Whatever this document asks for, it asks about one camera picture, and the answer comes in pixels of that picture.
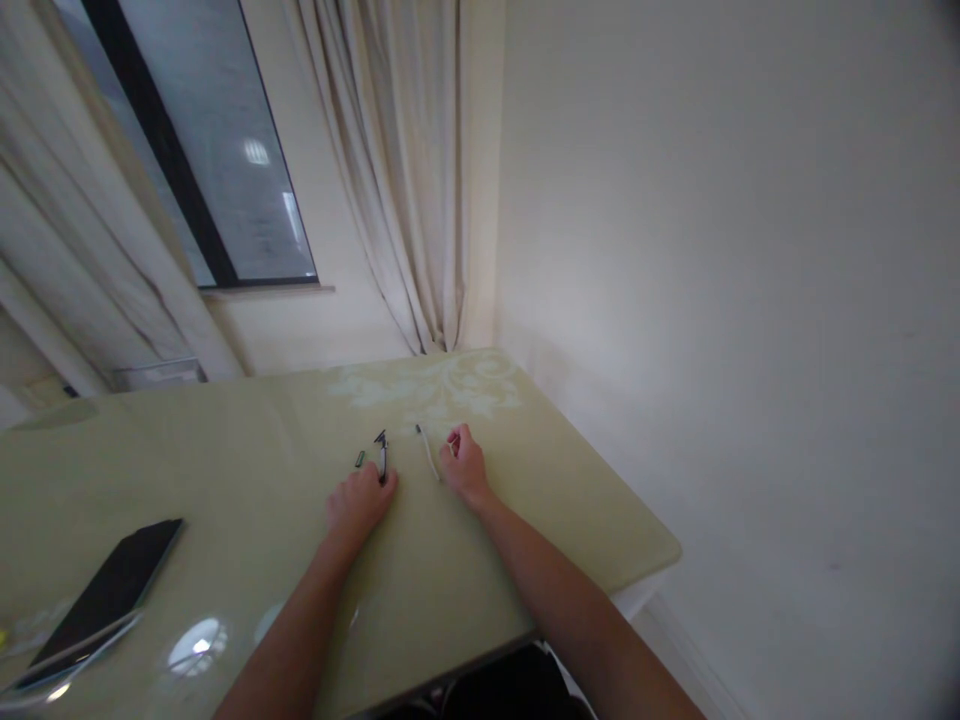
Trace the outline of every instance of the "curtain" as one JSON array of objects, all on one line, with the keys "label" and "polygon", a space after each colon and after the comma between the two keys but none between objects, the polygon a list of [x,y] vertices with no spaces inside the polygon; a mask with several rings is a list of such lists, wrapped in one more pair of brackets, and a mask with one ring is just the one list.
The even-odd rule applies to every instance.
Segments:
[{"label": "curtain", "polygon": [[458,0],[285,0],[374,280],[411,351],[453,350],[466,277]]},{"label": "curtain", "polygon": [[183,358],[211,380],[243,375],[47,0],[0,3],[0,216],[0,301],[81,394]]}]

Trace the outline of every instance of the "phone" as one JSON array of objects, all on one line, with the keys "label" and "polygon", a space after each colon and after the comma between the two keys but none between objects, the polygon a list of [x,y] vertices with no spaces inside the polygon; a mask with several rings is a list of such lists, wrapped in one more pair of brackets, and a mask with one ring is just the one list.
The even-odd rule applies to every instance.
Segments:
[{"label": "phone", "polygon": [[[182,527],[182,518],[164,520],[140,528],[121,540],[30,666],[83,642],[139,607]],[[89,645],[80,647],[36,674],[27,674],[17,684],[17,689],[33,687],[69,672],[121,629],[118,627]]]}]

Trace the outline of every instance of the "table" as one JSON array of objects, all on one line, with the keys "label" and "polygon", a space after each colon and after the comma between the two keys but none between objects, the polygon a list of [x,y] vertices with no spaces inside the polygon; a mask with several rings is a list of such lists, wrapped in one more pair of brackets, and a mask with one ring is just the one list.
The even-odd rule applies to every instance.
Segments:
[{"label": "table", "polygon": [[[0,435],[0,626],[49,632],[121,537],[166,518],[186,528],[143,621],[44,716],[208,717],[323,538],[325,497],[360,450],[379,459],[384,429],[401,484],[345,588],[317,716],[381,705],[529,637],[492,545],[415,430],[436,453],[464,421],[496,492],[608,593],[636,595],[679,559],[499,350],[75,401]],[[0,665],[0,682],[32,654]]]}]

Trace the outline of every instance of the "person's right hand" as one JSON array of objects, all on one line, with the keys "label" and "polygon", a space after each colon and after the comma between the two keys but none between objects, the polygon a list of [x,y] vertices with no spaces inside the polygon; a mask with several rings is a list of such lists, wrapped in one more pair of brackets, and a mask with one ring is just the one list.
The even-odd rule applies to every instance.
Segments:
[{"label": "person's right hand", "polygon": [[466,423],[450,431],[447,443],[440,448],[443,478],[467,507],[476,512],[486,499],[493,496],[487,484],[483,448],[474,442]]}]

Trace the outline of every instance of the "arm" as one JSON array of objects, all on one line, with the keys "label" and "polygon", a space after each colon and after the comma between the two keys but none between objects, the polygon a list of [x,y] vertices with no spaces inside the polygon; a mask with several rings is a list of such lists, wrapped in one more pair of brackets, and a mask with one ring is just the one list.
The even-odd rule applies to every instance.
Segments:
[{"label": "arm", "polygon": [[214,718],[309,718],[320,688],[337,603],[354,559],[390,507],[391,470],[380,487],[368,462],[327,498],[327,536]]},{"label": "arm", "polygon": [[454,428],[447,442],[440,450],[447,484],[483,524],[540,632],[601,720],[702,718],[603,591],[493,493],[470,428]]}]

